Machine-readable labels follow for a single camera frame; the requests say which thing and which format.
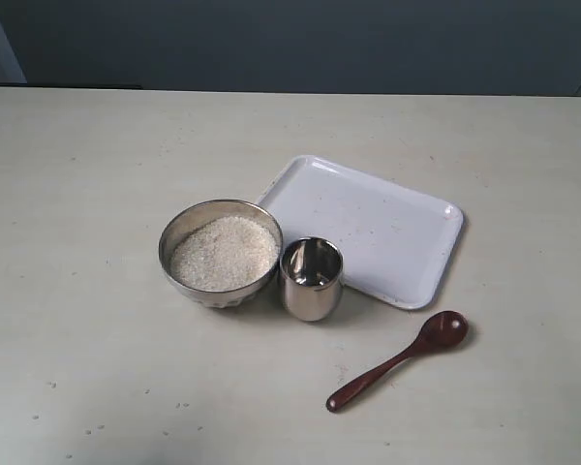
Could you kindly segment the white rectangular tray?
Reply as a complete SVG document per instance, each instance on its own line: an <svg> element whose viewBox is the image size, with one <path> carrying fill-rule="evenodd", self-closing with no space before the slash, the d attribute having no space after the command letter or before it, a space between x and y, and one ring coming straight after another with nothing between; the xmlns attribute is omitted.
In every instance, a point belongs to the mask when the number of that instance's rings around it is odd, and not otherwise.
<svg viewBox="0 0 581 465"><path fill-rule="evenodd" d="M453 203L313 155L292 159L257 203L286 242L335 244L348 287L408 311L435 299L465 222Z"/></svg>

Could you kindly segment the steel bowl of rice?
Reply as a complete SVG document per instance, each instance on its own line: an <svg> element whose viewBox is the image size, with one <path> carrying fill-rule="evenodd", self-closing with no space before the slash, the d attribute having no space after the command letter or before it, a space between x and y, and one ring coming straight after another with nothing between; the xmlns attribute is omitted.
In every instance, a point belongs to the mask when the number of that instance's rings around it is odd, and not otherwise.
<svg viewBox="0 0 581 465"><path fill-rule="evenodd" d="M220 199L178 213L161 234L158 258L180 294L223 309L255 297L271 282L282 246L282 229L268 211Z"/></svg>

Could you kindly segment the dark red wooden spoon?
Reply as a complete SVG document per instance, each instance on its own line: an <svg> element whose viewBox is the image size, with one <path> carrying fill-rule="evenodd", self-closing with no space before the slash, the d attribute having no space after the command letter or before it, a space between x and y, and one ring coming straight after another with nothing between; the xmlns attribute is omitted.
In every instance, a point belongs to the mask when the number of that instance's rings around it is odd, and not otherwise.
<svg viewBox="0 0 581 465"><path fill-rule="evenodd" d="M385 374L414 357L424 357L455 349L466 339L470 330L467 319L455 311L442 311L420 328L412 343L401 353L359 375L333 392L325 401L330 413L338 413L357 396L379 381Z"/></svg>

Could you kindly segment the stainless steel cup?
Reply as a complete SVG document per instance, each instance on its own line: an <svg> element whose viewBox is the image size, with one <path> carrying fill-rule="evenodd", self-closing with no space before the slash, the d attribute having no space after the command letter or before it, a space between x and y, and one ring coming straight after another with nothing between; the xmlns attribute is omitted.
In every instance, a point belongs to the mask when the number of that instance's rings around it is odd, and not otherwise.
<svg viewBox="0 0 581 465"><path fill-rule="evenodd" d="M303 322L327 318L340 303L343 271L343 255L330 241L310 236L290 243L279 261L284 308Z"/></svg>

